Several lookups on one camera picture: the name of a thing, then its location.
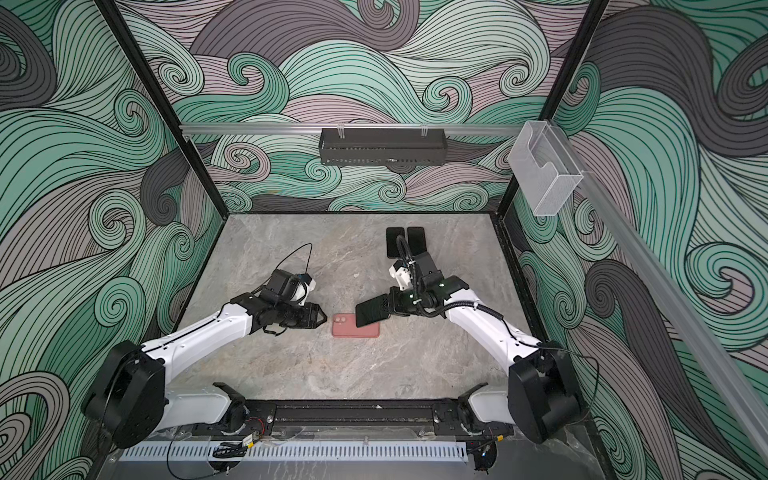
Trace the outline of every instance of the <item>gray floor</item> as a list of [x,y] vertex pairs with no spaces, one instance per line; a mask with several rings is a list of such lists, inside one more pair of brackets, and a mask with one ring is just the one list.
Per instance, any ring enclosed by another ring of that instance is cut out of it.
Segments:
[[[310,301],[329,316],[385,293],[393,260],[387,227],[424,227],[444,275],[458,275],[491,308],[528,331],[507,264],[485,214],[234,215],[195,289],[181,326],[265,281],[277,262],[313,242]],[[308,249],[282,269],[302,273]],[[493,358],[463,329],[443,318],[393,317],[378,339],[331,336],[316,330],[274,337],[255,333],[202,359],[172,385],[226,382],[256,399],[383,399],[456,397],[480,382],[506,383]]]

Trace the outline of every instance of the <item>wall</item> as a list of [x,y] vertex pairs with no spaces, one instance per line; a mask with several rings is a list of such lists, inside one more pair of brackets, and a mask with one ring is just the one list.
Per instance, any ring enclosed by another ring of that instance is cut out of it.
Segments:
[[[519,124],[538,117],[587,2],[119,0],[182,122]],[[198,136],[232,211],[494,210],[513,139],[451,164],[319,164],[315,136]]]
[[1,477],[86,475],[84,391],[173,328],[221,221],[93,1],[3,2]]
[[[609,5],[555,121],[768,399],[768,2],[629,7]],[[768,478],[589,199],[535,219],[518,194],[509,220],[549,335],[601,362],[619,478]]]

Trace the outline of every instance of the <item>black vertical post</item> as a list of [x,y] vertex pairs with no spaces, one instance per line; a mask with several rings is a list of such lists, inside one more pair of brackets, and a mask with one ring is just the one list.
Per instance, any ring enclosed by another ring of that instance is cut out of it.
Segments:
[[179,117],[165,97],[160,82],[157,81],[152,74],[152,69],[147,62],[147,59],[144,57],[144,54],[141,53],[139,44],[128,29],[125,19],[120,15],[118,6],[114,3],[114,0],[94,0],[94,2],[101,12],[101,15],[104,17],[104,20],[107,22],[107,25],[109,25],[109,28],[112,30],[112,34],[118,40],[118,44],[120,44],[120,47],[123,49],[128,61],[136,71],[139,80],[141,80],[141,83],[144,84],[144,87],[147,89],[147,93],[149,94],[152,103],[154,103],[154,106],[160,112],[160,116],[163,118],[165,124],[176,139],[176,142],[179,144],[181,152],[187,158],[190,166],[197,174],[197,178],[200,179],[203,188],[214,202],[219,214],[226,220],[229,216],[229,211],[227,210],[227,205],[224,203],[224,199],[221,197],[214,181],[211,180],[210,175],[205,168],[205,164],[203,163],[203,159],[200,158],[197,149],[192,142],[186,140],[182,135]]
[[[576,35],[573,37],[568,53],[565,55],[565,61],[563,66],[558,72],[558,76],[554,80],[552,90],[547,96],[547,101],[544,103],[544,107],[541,109],[541,113],[538,115],[538,120],[552,120],[554,113],[558,110],[558,106],[565,96],[565,92],[571,85],[571,80],[576,75],[579,65],[581,65],[581,59],[584,58],[584,54],[587,53],[589,42],[592,40],[594,31],[598,29],[605,8],[608,6],[609,0],[591,0],[587,7],[584,18],[581,20]],[[502,201],[498,204],[496,213],[503,217],[509,206],[512,205],[512,199],[515,198],[515,194],[518,192],[518,182],[511,181],[507,186],[507,190],[504,192]]]

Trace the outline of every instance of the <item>pink phone case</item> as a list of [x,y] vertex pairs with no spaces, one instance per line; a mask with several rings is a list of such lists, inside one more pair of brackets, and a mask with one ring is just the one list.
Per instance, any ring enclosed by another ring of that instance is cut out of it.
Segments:
[[371,323],[357,328],[354,313],[335,313],[331,335],[339,338],[375,339],[379,337],[379,324]]

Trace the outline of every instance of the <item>white robotic arm segment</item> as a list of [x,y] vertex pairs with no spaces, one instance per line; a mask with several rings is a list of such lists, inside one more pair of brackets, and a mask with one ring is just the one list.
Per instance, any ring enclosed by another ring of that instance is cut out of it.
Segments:
[[142,351],[160,360],[165,367],[165,383],[197,360],[250,333],[253,317],[240,306],[228,303],[199,322],[144,344]]
[[[478,305],[484,305],[482,301],[470,289],[459,290],[451,295],[445,301],[445,305],[466,300]],[[472,335],[472,338],[478,341],[493,356],[502,370],[507,372],[509,366],[515,363],[515,358],[525,358],[537,350],[535,347],[527,345],[537,345],[539,340],[529,336],[527,333],[514,328],[506,320],[500,320],[485,312],[476,310],[470,306],[460,306],[452,308],[445,312],[448,319]],[[509,336],[509,332],[504,326],[507,324],[509,330],[516,338]]]

